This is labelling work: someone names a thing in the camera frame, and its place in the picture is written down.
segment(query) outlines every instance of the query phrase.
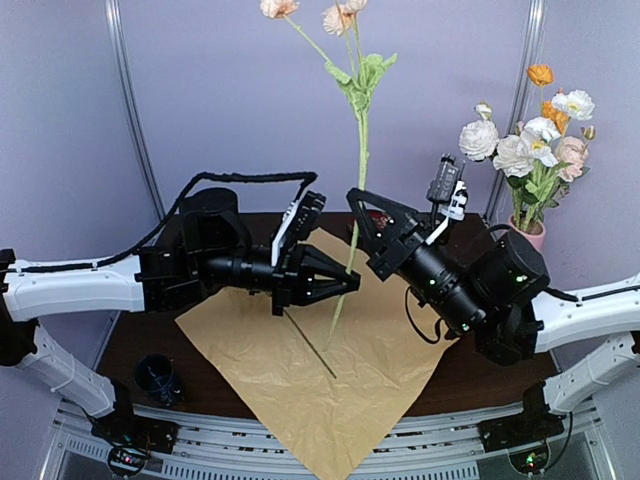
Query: wall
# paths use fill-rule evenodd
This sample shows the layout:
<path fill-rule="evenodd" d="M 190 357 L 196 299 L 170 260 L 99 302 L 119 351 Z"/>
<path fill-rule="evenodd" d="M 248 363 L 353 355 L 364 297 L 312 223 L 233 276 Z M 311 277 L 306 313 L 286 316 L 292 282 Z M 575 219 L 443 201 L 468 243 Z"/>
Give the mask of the wall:
<path fill-rule="evenodd" d="M 333 0 L 301 2 L 292 18 L 348 70 L 345 42 L 322 29 Z M 369 189 L 428 206 L 443 152 L 460 154 L 463 125 L 480 100 L 504 128 L 513 100 L 529 2 L 370 2 L 361 13 L 365 52 L 398 62 L 371 110 Z M 122 2 L 132 77 L 165 204 L 201 170 L 315 170 L 327 210 L 347 210 L 357 184 L 351 109 L 322 59 L 259 1 Z M 468 164 L 470 211 L 484 211 L 493 170 Z M 241 209 L 282 211 L 294 186 L 240 187 Z"/>
<path fill-rule="evenodd" d="M 128 247 L 154 222 L 135 162 L 101 0 L 0 3 L 0 246 L 64 260 Z M 82 361 L 106 314 L 45 321 Z M 2 478 L 35 478 L 58 399 L 0 370 Z"/>
<path fill-rule="evenodd" d="M 556 74 L 555 88 L 581 88 L 596 103 L 597 138 L 591 172 L 563 205 L 546 217 L 545 257 L 556 287 L 569 289 L 621 280 L 640 271 L 640 30 L 630 19 L 640 3 L 551 0 L 543 60 Z M 593 342 L 560 349 L 561 359 L 586 354 Z M 595 397 L 613 441 L 622 477 L 638 478 L 640 375 Z"/>

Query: cup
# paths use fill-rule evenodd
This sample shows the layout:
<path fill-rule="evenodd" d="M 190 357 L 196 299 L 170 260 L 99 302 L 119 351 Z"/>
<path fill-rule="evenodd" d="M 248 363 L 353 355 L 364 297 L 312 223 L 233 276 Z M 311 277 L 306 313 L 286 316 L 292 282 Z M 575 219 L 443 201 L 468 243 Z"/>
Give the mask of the cup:
<path fill-rule="evenodd" d="M 138 362 L 133 371 L 136 386 L 158 405 L 173 407 L 184 400 L 182 379 L 173 368 L 173 361 L 153 353 Z"/>

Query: table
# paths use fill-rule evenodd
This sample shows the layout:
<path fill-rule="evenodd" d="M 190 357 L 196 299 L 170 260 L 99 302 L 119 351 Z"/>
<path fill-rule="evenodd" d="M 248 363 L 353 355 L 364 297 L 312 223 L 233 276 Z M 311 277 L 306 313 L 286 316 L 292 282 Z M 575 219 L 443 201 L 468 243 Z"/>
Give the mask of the table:
<path fill-rule="evenodd" d="M 243 214 L 256 243 L 267 243 L 281 214 Z M 349 238 L 348 213 L 323 213 L 319 225 L 330 233 Z M 169 242 L 180 222 L 172 219 L 159 242 Z M 480 235 L 485 225 L 479 215 L 467 215 L 451 232 L 447 248 L 468 263 L 489 248 L 489 235 Z M 174 360 L 187 388 L 187 400 L 174 410 L 227 417 L 255 418 L 222 375 L 189 342 L 175 323 L 188 309 L 171 313 L 122 313 L 106 347 L 98 373 L 124 383 L 135 403 L 154 406 L 133 383 L 133 368 L 145 355 L 162 353 Z M 459 340 L 442 357 L 431 380 L 406 412 L 406 416 L 452 413 L 507 405 L 521 400 L 534 383 L 555 375 L 549 354 L 511 367 L 500 367 L 475 353 L 472 337 Z"/>

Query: kraft paper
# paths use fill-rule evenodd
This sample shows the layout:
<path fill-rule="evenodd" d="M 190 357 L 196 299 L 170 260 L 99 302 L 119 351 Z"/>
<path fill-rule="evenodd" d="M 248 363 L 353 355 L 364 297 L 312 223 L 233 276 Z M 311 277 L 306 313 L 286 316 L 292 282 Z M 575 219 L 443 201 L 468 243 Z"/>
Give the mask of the kraft paper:
<path fill-rule="evenodd" d="M 309 242 L 346 263 L 349 247 L 341 240 L 317 230 Z M 228 288 L 177 319 L 260 422 L 323 480 L 349 476 L 415 401 L 452 345 L 424 343 L 405 315 L 406 283 L 395 275 L 382 283 L 366 260 L 358 251 L 360 290 L 346 297 L 328 347 L 336 298 L 274 317 L 267 295 Z M 433 338 L 437 315 L 411 298 L 416 323 Z"/>

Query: flower pot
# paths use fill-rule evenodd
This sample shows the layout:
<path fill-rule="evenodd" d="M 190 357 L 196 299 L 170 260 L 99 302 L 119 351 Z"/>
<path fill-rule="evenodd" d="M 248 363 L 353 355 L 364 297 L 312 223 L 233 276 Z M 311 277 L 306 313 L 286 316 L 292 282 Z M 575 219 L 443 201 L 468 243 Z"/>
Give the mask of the flower pot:
<path fill-rule="evenodd" d="M 533 247 L 542 253 L 542 247 L 544 245 L 544 238 L 547 235 L 547 229 L 544 228 L 544 223 L 536 222 L 536 225 L 533 229 L 533 233 L 526 233 L 520 230 L 513 224 L 513 215 L 509 217 L 509 221 L 507 222 L 510 226 L 512 226 L 517 232 L 522 235 L 524 238 L 529 240 L 529 243 L 533 245 Z"/>

